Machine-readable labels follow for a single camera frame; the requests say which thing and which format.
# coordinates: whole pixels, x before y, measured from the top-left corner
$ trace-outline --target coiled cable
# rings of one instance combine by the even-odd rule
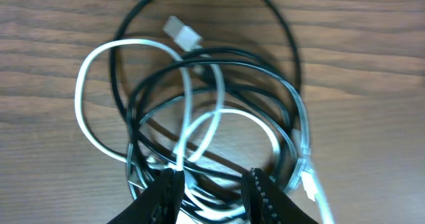
[[[238,100],[245,103],[249,106],[253,111],[257,114],[261,115],[265,120],[267,120],[273,127],[278,131],[278,133],[282,136],[284,142],[282,145],[286,145],[288,147],[290,157],[292,159],[292,167],[290,171],[292,174],[289,179],[281,179],[282,176],[282,166],[284,162],[284,153],[280,151],[276,151],[276,145],[274,141],[276,137],[271,138],[274,147],[274,153],[278,153],[276,156],[277,161],[274,169],[272,170],[271,177],[276,180],[276,182],[281,184],[281,188],[288,191],[298,186],[298,182],[295,181],[290,183],[290,180],[298,180],[299,179],[299,171],[302,171],[297,165],[299,163],[300,152],[305,154],[309,154],[309,129],[308,129],[308,121],[307,121],[307,113],[305,111],[305,107],[299,95],[300,87],[301,87],[301,65],[300,59],[298,55],[298,50],[296,47],[295,40],[290,32],[290,28],[288,24],[284,21],[284,18],[280,15],[277,8],[270,0],[263,0],[267,6],[272,10],[273,14],[277,17],[279,23],[281,24],[286,38],[289,41],[290,49],[292,51],[292,58],[295,67],[295,82],[292,86],[289,82],[286,81],[284,76],[275,69],[271,64],[266,62],[261,57],[252,54],[248,51],[244,51],[241,49],[233,48],[233,47],[213,47],[207,49],[196,49],[192,52],[187,53],[183,57],[180,57],[175,51],[172,51],[170,48],[166,47],[163,44],[156,43],[155,41],[148,40],[139,40],[139,39],[128,39],[122,40],[124,37],[124,33],[131,23],[133,18],[150,2],[153,0],[142,0],[140,1],[126,16],[124,21],[121,23],[115,37],[114,41],[104,44],[94,50],[88,58],[84,61],[82,68],[80,70],[80,74],[77,78],[76,85],[76,97],[75,97],[75,107],[76,107],[76,115],[77,121],[83,130],[84,134],[88,137],[88,139],[101,151],[108,154],[109,156],[116,158],[121,162],[126,163],[126,172],[129,177],[131,173],[134,171],[137,175],[138,180],[142,183],[144,187],[147,187],[154,179],[155,179],[155,170],[151,168],[155,166],[155,164],[150,164],[146,161],[145,156],[143,156],[139,143],[142,143],[144,146],[148,147],[148,149],[155,154],[159,159],[168,162],[168,165],[174,166],[179,170],[186,170],[189,172],[195,179],[200,178],[204,175],[211,177],[219,177],[222,179],[232,180],[232,181],[240,181],[240,177],[237,175],[232,175],[228,173],[221,173],[219,171],[214,171],[210,169],[205,169],[199,166],[196,166],[193,162],[195,162],[202,153],[206,150],[207,146],[211,142],[211,139],[214,136],[218,128],[218,123],[220,122],[220,115],[223,112],[236,112],[245,116],[250,117],[252,120],[259,120],[256,116],[253,116],[250,113],[241,110],[235,109],[224,109],[224,93],[228,93],[231,96],[237,98]],[[129,44],[143,44],[143,45],[152,45],[158,47],[160,49],[168,52],[176,62],[171,66],[160,70],[145,80],[142,80],[137,87],[134,89],[132,94],[129,97],[129,102],[127,108],[124,108],[124,103],[121,100],[120,94],[118,92],[118,82],[116,75],[116,55],[118,49],[116,48],[119,45],[129,45]],[[89,131],[86,127],[85,120],[82,115],[82,91],[84,89],[84,79],[88,72],[88,67],[90,66],[91,61],[102,51],[111,48],[110,53],[110,82],[112,94],[114,96],[114,100],[122,115],[123,119],[126,121],[128,126],[128,135],[129,142],[127,146],[127,155],[120,154],[114,150],[111,150],[105,147],[100,143],[99,140]],[[233,54],[241,56],[245,59],[228,59],[228,58],[199,58],[200,56],[207,55],[216,55],[216,54]],[[205,67],[204,73],[201,75],[201,80],[206,84],[205,87],[195,88],[192,90],[190,77],[187,73],[186,68],[193,67],[195,65],[200,66],[210,66],[210,68]],[[243,66],[246,68],[251,68],[267,74],[268,76],[276,79],[282,86],[287,89],[291,96],[291,102],[295,104],[295,108],[287,108],[287,106],[280,101],[279,98],[269,93],[266,90],[261,88],[257,88],[255,86],[250,86],[247,84],[236,84],[232,83],[229,80],[224,80],[222,73],[219,69],[219,65],[232,65],[232,66]],[[147,100],[152,93],[155,85],[161,80],[161,78],[175,69],[180,69],[183,77],[184,84],[184,93],[172,97],[151,110],[145,111],[147,106]],[[192,95],[200,94],[203,92],[216,92],[217,100],[216,107],[214,111],[209,112],[207,114],[202,115],[198,120],[195,120],[191,124],[191,98]],[[245,97],[242,92],[254,92],[261,94],[263,96],[268,97],[273,103],[277,104],[283,114],[283,123],[279,120],[276,120],[272,114],[268,114],[266,111],[257,106],[253,101],[249,98]],[[179,137],[179,141],[177,142],[177,155],[174,157],[170,155],[167,150],[164,148],[158,147],[153,144],[146,136],[144,136],[139,129],[142,125],[144,125],[154,114],[160,109],[176,103],[180,100],[185,100],[185,112],[183,114],[183,125],[181,129],[181,135]],[[201,124],[201,122],[207,118],[212,116],[212,122],[208,128],[206,136],[203,138],[201,145],[195,152],[192,154],[191,158],[184,160],[185,146],[187,143],[187,138],[189,138],[190,133],[193,132],[197,126]],[[294,128],[295,119],[299,120],[299,124],[301,126],[301,140],[300,147],[296,147],[296,145],[292,142],[291,132]],[[137,188],[129,183],[129,188],[133,195],[133,198],[137,197]],[[196,191],[201,197],[200,200],[196,199],[194,195],[191,193],[192,191]],[[244,213],[243,208],[241,209],[240,200],[225,200],[220,198],[220,193],[217,191],[203,187],[200,183],[194,186],[191,190],[187,190],[186,196],[183,200],[182,210],[191,216],[194,219],[198,219],[199,221],[203,221],[205,223],[226,223],[228,221],[232,221],[236,218],[246,218],[246,214]],[[212,216],[218,214],[216,219],[213,219]]]

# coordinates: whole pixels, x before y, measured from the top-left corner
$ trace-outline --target usb connector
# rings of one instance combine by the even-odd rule
[[[313,175],[308,171],[302,171],[301,180],[308,198],[310,198],[312,201],[315,201],[315,195],[317,194],[318,190],[314,182]]]
[[[168,19],[163,30],[186,52],[197,48],[202,41],[202,37],[198,33],[175,16]]]

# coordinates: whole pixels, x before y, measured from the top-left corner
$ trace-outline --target tangled cable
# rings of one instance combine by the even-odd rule
[[[278,18],[283,30],[285,31],[286,38],[289,41],[295,66],[295,84],[293,86],[285,79],[283,74],[281,74],[280,71],[274,68],[270,63],[265,61],[260,56],[242,49],[234,47],[212,47],[205,49],[196,47],[196,49],[187,52],[184,56],[180,56],[173,49],[156,41],[150,41],[146,39],[123,39],[125,31],[128,25],[131,23],[132,19],[148,3],[152,1],[153,0],[140,1],[130,11],[130,13],[120,25],[114,37],[114,41],[96,48],[84,60],[76,81],[74,104],[78,124],[84,135],[99,150],[112,158],[115,158],[121,162],[125,162],[127,178],[130,179],[131,177],[135,177],[137,182],[140,183],[139,186],[142,188],[146,188],[150,183],[152,183],[152,181],[155,180],[158,171],[161,169],[171,167],[176,170],[185,170],[185,174],[187,175],[185,198],[183,199],[181,210],[193,219],[202,221],[204,223],[226,223],[237,218],[246,219],[245,210],[241,200],[223,197],[217,190],[203,186],[198,182],[198,180],[204,176],[219,177],[221,179],[238,182],[241,181],[241,177],[238,175],[232,175],[229,173],[222,173],[219,171],[202,168],[197,166],[195,162],[207,150],[208,145],[210,144],[215,132],[218,129],[221,115],[240,114],[255,121],[255,123],[263,128],[265,133],[268,135],[270,142],[272,143],[272,157],[274,159],[271,178],[276,183],[280,184],[282,190],[289,192],[297,188],[300,183],[300,179],[302,178],[301,173],[307,168],[313,170],[313,166],[308,158],[308,155],[310,154],[309,127],[307,121],[307,112],[305,110],[301,96],[299,95],[301,86],[301,65],[294,38],[287,23],[279,14],[273,3],[270,0],[263,0]],[[142,80],[134,88],[133,92],[129,96],[126,108],[118,92],[116,74],[116,56],[118,53],[117,47],[123,45],[148,45],[151,47],[156,47],[165,51],[175,61],[170,66],[159,70]],[[118,110],[126,122],[128,130],[129,141],[126,154],[121,154],[103,145],[101,141],[99,141],[88,129],[83,115],[82,99],[84,92],[84,81],[89,71],[90,64],[100,53],[108,49],[111,50],[110,83],[112,94],[114,96]],[[223,54],[236,55],[240,58],[210,57],[211,55]],[[205,86],[203,87],[192,88],[191,77],[188,68],[192,68],[194,66],[202,67],[200,80],[205,83]],[[290,93],[290,102],[294,104],[294,107],[287,108],[287,106],[276,95],[262,88],[248,84],[233,83],[230,79],[223,77],[219,66],[241,66],[268,75],[270,78],[277,80]],[[181,72],[184,92],[182,94],[171,97],[148,110],[147,101],[152,95],[152,91],[155,88],[155,85],[157,85],[158,82],[168,72],[177,69],[179,69]],[[206,92],[216,92],[215,108],[214,110],[199,116],[195,121],[192,122],[192,98],[194,95]],[[280,112],[283,115],[283,120],[277,120],[273,114],[267,113],[267,111],[263,110],[261,107],[243,95],[242,92],[253,92],[255,94],[260,94],[269,98],[277,107],[279,107]],[[262,119],[270,123],[273,126],[273,129],[277,130],[279,135],[281,135],[283,141],[279,142],[274,131],[269,127],[269,125],[267,125],[255,114],[246,110],[225,108],[224,97],[226,93],[245,103],[248,107],[260,115]],[[140,132],[140,128],[146,124],[146,122],[152,118],[156,112],[181,100],[184,100],[185,102],[183,123],[181,126],[179,140],[177,141],[174,149],[175,155],[173,155],[164,147],[154,144],[148,137]],[[191,154],[190,157],[185,158],[187,140],[190,138],[191,134],[209,118],[212,118],[212,120],[201,144]],[[292,135],[295,120],[299,120],[300,126],[298,146],[293,142],[294,137]],[[142,154],[139,144],[143,144],[150,150],[152,154],[155,155],[156,158],[163,160],[166,164],[148,162],[147,158]],[[282,147],[288,149],[289,157],[291,159],[290,174],[288,177],[284,177],[285,175],[282,173],[282,166],[285,159],[285,152],[281,151]],[[318,185],[319,192],[323,192],[317,178],[315,182],[318,183],[316,185]],[[136,199],[138,193],[140,192],[138,186],[134,182],[129,181],[129,189],[133,198]],[[317,197],[317,201],[319,202],[319,206],[320,202],[324,202],[324,204],[327,206],[327,201],[324,195],[322,195],[322,197]],[[324,207],[323,211],[321,207],[322,217],[323,215],[326,215],[327,212],[330,214],[329,207],[326,209],[326,206]]]

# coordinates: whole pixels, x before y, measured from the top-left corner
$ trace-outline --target wood grain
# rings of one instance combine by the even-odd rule
[[[123,165],[83,136],[73,96],[82,60],[113,37],[137,1],[0,0],[0,223],[105,223],[129,204]],[[300,46],[313,157],[337,222],[420,223],[425,0],[273,1]],[[156,0],[129,32],[171,45],[161,31],[170,15],[197,30],[205,46],[248,49],[292,70],[287,41],[260,0]],[[126,129],[106,62],[101,55],[90,70],[85,109],[99,138],[123,150]],[[152,49],[124,51],[131,85],[168,62]],[[180,108],[158,122],[177,133]],[[230,140],[237,130],[226,125],[253,135]],[[267,155],[256,154],[264,136],[244,125],[226,117],[209,150],[244,168],[262,165]],[[235,158],[231,147],[246,155]],[[302,190],[292,197],[319,219]]]

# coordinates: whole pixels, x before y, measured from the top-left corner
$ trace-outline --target cable connector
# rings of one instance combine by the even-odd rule
[[[168,19],[163,30],[186,52],[197,48],[202,41],[202,37],[198,33],[175,16]]]
[[[318,190],[314,182],[313,175],[308,171],[302,171],[301,180],[303,182],[304,190],[307,193],[308,198],[310,198],[312,201],[316,201],[315,195],[317,194]]]

